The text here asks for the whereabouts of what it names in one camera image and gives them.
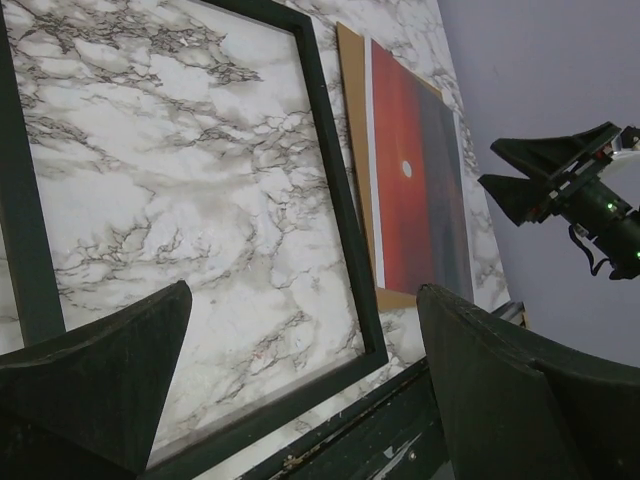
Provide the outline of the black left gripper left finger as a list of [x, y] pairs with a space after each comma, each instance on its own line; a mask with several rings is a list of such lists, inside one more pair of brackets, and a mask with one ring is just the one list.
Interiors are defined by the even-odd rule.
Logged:
[[183, 345], [178, 281], [55, 339], [1, 357], [4, 479], [136, 479]]

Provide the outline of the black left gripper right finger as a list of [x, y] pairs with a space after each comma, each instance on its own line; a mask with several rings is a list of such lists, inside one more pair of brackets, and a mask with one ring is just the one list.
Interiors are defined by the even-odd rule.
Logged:
[[421, 335], [458, 479], [636, 479], [639, 370], [496, 317], [438, 285]]

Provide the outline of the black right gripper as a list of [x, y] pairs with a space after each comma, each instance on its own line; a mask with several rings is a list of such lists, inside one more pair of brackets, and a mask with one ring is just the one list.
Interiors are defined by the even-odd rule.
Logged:
[[592, 275], [605, 263], [611, 279], [639, 276], [639, 210], [603, 182], [611, 167], [639, 153], [639, 129], [611, 122], [569, 136], [500, 138], [491, 150], [531, 179], [485, 174], [479, 183], [516, 225], [560, 216], [587, 256]]

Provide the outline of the wooden picture frame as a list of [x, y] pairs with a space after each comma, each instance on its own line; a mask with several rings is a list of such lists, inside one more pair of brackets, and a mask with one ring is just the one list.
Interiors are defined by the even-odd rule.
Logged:
[[[292, 34], [309, 95], [330, 198], [355, 300], [364, 353], [212, 432], [140, 474], [194, 478], [385, 365], [388, 356], [364, 235], [356, 219], [328, 87], [310, 16], [274, 1], [219, 1], [217, 7]], [[66, 335], [8, 33], [1, 33], [1, 227], [28, 345]]]

